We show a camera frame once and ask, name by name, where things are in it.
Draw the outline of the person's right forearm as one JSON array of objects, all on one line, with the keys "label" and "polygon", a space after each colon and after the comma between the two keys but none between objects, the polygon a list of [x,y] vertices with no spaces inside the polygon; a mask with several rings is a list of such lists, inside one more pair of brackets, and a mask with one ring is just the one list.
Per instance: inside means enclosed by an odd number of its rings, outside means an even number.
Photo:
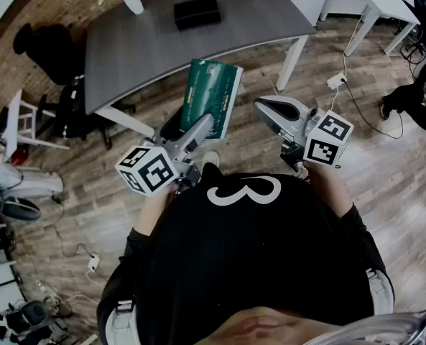
[{"label": "person's right forearm", "polygon": [[353,206],[345,184],[337,172],[327,165],[304,161],[310,184],[315,193],[339,218],[345,216]]}]

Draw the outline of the black office chair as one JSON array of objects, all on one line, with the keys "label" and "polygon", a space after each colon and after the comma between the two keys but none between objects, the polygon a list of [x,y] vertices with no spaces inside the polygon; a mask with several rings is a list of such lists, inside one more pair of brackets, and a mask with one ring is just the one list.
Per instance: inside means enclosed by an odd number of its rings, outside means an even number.
[{"label": "black office chair", "polygon": [[57,103],[48,103],[47,95],[42,95],[39,109],[51,111],[55,116],[36,134],[51,128],[55,137],[85,141],[90,132],[98,129],[105,149],[111,149],[104,120],[85,111],[84,58],[68,29],[61,24],[32,29],[30,24],[25,24],[15,35],[13,49],[18,55],[26,54],[53,83],[62,87]]}]

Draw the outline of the white power strip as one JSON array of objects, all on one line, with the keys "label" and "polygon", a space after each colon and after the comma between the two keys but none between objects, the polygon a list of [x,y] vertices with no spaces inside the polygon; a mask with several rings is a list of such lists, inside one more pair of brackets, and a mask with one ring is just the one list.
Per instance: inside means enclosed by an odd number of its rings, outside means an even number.
[{"label": "white power strip", "polygon": [[327,85],[331,90],[336,90],[341,86],[342,84],[347,82],[347,78],[344,73],[338,73],[334,75],[333,77],[329,78],[327,80]]}]

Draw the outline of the white vase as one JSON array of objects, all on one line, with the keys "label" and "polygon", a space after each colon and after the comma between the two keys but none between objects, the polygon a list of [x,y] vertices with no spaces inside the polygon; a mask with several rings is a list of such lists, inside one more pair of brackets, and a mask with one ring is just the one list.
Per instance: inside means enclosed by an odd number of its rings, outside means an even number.
[{"label": "white vase", "polygon": [[123,0],[125,5],[136,15],[141,14],[144,11],[144,7],[141,0]]}]

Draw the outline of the black box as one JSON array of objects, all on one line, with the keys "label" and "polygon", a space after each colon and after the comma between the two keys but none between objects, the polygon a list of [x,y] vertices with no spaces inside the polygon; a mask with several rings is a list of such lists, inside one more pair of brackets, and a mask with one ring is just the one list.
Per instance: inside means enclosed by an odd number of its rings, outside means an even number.
[{"label": "black box", "polygon": [[217,0],[190,0],[174,5],[174,21],[179,30],[221,22]]}]

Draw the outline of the white side table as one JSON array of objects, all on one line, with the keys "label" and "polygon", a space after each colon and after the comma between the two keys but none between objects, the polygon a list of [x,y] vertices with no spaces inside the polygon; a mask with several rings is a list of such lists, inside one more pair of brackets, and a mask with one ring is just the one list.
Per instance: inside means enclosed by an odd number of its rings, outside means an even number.
[{"label": "white side table", "polygon": [[19,89],[10,101],[6,121],[6,129],[0,135],[0,144],[4,148],[5,158],[10,158],[17,150],[18,144],[47,146],[62,150],[69,146],[47,142],[37,138],[37,115],[46,115],[55,120],[55,114],[48,110],[40,110],[37,106],[22,100],[23,90]]}]

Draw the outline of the person's black shirt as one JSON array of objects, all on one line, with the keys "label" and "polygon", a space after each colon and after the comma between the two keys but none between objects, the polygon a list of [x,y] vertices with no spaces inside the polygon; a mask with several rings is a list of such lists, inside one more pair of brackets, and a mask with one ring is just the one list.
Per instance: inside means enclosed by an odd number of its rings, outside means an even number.
[{"label": "person's black shirt", "polygon": [[354,202],[339,218],[309,177],[209,164],[150,236],[131,229],[97,327],[103,345],[303,345],[394,303]]}]

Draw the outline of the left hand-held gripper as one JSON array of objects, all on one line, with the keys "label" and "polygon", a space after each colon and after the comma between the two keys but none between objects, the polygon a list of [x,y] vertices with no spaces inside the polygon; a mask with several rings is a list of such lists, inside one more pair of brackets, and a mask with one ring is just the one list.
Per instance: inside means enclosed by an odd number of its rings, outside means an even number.
[{"label": "left hand-held gripper", "polygon": [[132,147],[115,164],[129,188],[144,196],[155,196],[171,183],[184,191],[200,180],[200,171],[190,158],[214,125],[212,114],[205,114],[182,136],[180,114],[173,114],[154,137]]}]

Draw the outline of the person's left forearm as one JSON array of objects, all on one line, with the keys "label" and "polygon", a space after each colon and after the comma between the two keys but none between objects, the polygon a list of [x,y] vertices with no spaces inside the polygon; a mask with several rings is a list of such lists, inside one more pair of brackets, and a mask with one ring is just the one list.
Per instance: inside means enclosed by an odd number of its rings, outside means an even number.
[{"label": "person's left forearm", "polygon": [[177,186],[168,185],[158,192],[158,194],[145,198],[138,220],[134,223],[133,229],[145,236],[150,236],[155,228],[158,219],[176,194]]}]

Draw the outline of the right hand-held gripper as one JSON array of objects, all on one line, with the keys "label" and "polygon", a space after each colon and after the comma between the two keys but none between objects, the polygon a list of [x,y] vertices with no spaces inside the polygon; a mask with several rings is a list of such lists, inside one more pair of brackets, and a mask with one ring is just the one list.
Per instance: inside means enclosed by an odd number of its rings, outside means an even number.
[{"label": "right hand-held gripper", "polygon": [[280,157],[293,169],[311,161],[335,167],[353,133],[352,123],[331,110],[308,109],[285,96],[261,96],[254,102],[258,117],[285,138]]}]

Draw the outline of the grey table with white legs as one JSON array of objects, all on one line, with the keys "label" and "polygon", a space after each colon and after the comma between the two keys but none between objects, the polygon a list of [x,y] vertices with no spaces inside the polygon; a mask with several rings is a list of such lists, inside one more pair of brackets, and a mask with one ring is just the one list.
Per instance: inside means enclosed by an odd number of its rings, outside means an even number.
[{"label": "grey table with white legs", "polygon": [[129,94],[187,68],[257,45],[291,40],[277,89],[295,68],[314,26],[291,0],[218,0],[221,21],[179,30],[174,5],[185,0],[142,0],[144,11],[120,4],[88,28],[85,51],[85,110],[150,137],[153,128],[114,108]]}]

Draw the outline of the grey bag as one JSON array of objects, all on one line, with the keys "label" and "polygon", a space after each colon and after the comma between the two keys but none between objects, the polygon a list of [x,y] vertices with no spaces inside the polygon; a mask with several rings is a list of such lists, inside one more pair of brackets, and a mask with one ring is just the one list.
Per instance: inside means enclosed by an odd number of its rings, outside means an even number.
[{"label": "grey bag", "polygon": [[0,196],[16,198],[51,197],[63,192],[62,178],[56,172],[43,172],[37,167],[0,164]]}]

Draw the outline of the person's left shoe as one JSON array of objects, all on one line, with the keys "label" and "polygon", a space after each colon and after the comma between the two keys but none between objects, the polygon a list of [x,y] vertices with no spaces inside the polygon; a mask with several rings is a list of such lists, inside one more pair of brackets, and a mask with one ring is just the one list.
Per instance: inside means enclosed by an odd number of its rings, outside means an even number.
[{"label": "person's left shoe", "polygon": [[208,151],[203,155],[202,168],[204,168],[206,165],[209,165],[209,164],[219,167],[220,157],[216,151]]}]

